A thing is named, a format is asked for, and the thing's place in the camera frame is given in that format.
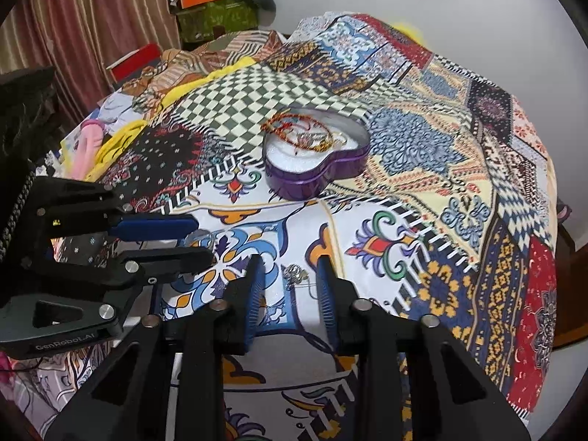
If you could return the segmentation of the yellow cloth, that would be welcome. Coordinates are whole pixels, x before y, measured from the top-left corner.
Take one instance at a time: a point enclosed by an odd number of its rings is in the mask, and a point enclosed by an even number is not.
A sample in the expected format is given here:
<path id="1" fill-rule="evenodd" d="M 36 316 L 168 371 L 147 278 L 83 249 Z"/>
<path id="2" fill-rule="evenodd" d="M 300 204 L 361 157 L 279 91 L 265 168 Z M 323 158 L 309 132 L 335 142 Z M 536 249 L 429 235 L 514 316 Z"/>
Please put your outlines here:
<path id="1" fill-rule="evenodd" d="M 60 155 L 56 158 L 60 162 L 56 169 L 57 176 L 96 181 L 115 156 L 139 135 L 140 130 L 179 98 L 255 63 L 251 58 L 242 58 L 237 64 L 215 71 L 203 80 L 174 88 L 164 97 L 156 114 L 136 112 L 130 96 L 122 94 L 121 89 L 114 91 L 61 140 Z"/>

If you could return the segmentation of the red flat box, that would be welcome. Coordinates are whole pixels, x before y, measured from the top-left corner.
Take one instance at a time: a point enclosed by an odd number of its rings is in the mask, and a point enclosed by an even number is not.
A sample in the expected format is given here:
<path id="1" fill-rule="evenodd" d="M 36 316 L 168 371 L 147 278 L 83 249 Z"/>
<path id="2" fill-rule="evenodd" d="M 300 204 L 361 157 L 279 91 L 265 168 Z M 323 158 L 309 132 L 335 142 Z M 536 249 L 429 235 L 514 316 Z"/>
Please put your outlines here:
<path id="1" fill-rule="evenodd" d="M 148 43 L 136 50 L 130 51 L 120 57 L 105 70 L 109 72 L 112 79 L 117 83 L 123 83 L 132 77 L 137 77 L 147 66 L 153 66 L 161 60 L 161 47 L 157 43 Z"/>

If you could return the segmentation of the brown patterned blanket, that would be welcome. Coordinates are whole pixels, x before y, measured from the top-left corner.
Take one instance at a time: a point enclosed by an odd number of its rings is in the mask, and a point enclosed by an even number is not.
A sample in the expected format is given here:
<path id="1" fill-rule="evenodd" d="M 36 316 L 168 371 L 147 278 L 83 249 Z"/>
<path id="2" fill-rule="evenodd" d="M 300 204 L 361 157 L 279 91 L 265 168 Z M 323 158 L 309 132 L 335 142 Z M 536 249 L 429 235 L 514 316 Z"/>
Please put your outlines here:
<path id="1" fill-rule="evenodd" d="M 225 34 L 193 51 L 165 50 L 159 63 L 145 67 L 136 78 L 123 83 L 121 93 L 132 98 L 136 112 L 156 114 L 174 88 L 203 80 L 242 58 L 259 62 L 285 42 L 286 38 L 275 30 L 247 30 Z"/>

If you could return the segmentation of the colourful patchwork bedspread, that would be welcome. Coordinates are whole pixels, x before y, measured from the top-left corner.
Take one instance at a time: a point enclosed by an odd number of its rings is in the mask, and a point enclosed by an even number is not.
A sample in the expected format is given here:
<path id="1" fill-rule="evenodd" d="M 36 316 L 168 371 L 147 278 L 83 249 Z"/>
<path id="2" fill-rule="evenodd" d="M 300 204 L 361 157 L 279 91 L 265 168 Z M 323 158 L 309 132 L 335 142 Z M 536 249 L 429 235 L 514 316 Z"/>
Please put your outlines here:
<path id="1" fill-rule="evenodd" d="M 361 118 L 363 172 L 310 201 L 275 194 L 261 124 L 286 108 Z M 319 326 L 322 255 L 387 313 L 437 316 L 520 421 L 532 413 L 555 329 L 551 158 L 516 98 L 393 27 L 365 14 L 301 21 L 265 59 L 166 108 L 97 180 L 213 233 L 218 266 L 164 290 L 155 305 L 168 319 L 264 258 L 261 337 L 224 364 L 228 439 L 350 438 L 354 364 Z"/>

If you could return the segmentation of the purple heart-shaped tin box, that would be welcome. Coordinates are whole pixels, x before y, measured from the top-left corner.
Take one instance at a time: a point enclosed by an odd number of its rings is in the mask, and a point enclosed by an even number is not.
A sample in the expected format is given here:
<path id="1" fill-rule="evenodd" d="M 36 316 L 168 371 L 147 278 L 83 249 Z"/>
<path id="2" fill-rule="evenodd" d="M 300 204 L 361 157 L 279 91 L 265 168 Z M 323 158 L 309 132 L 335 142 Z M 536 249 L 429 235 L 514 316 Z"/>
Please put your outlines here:
<path id="1" fill-rule="evenodd" d="M 286 108 L 261 124 L 267 184 L 278 196 L 301 201 L 318 196 L 332 182 L 360 175 L 371 136 L 354 115 Z"/>

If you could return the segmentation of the red striped curtain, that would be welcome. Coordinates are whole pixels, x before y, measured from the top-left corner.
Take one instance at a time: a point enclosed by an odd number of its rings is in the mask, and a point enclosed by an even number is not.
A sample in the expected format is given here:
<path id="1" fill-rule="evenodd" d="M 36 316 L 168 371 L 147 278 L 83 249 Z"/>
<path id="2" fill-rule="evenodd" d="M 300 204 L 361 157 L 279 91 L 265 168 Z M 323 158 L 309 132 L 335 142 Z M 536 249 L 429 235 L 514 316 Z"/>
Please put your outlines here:
<path id="1" fill-rule="evenodd" d="M 112 91 L 109 64 L 149 43 L 180 45 L 168 0 L 17 0 L 1 24 L 1 70 L 54 68 L 74 126 Z"/>

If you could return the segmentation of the dark bag on floor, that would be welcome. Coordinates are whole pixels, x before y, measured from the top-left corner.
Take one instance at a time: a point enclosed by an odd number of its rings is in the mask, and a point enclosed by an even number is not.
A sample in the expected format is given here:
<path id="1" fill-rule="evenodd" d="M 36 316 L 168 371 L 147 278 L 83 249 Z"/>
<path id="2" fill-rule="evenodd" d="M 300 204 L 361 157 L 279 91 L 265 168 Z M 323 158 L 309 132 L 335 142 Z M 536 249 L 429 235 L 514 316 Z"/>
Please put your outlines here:
<path id="1" fill-rule="evenodd" d="M 557 223 L 563 224 L 571 215 L 572 208 L 560 198 L 556 202 Z"/>

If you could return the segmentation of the green patterned storage box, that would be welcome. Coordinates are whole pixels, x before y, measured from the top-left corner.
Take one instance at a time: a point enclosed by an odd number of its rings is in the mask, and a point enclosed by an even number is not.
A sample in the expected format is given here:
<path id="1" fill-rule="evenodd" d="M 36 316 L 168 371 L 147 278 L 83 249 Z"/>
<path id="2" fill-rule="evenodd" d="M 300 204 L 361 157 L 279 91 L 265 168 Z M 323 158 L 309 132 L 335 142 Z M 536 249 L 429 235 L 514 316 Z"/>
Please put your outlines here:
<path id="1" fill-rule="evenodd" d="M 212 41 L 227 33 L 258 28 L 258 10 L 249 0 L 216 0 L 176 13 L 182 43 Z"/>

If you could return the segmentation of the yellow plush item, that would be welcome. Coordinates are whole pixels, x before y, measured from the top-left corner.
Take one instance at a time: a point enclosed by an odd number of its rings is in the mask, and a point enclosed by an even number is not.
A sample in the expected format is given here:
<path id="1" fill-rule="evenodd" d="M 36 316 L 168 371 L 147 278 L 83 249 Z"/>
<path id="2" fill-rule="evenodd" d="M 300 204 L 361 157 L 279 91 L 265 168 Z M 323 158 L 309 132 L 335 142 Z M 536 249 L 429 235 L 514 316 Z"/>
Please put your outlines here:
<path id="1" fill-rule="evenodd" d="M 420 32 L 420 30 L 416 27 L 413 27 L 412 25 L 404 22 L 392 24 L 392 27 L 398 30 L 399 32 L 403 33 L 406 37 L 418 43 L 420 46 L 424 47 L 427 45 L 427 43 L 424 41 L 423 33 Z"/>

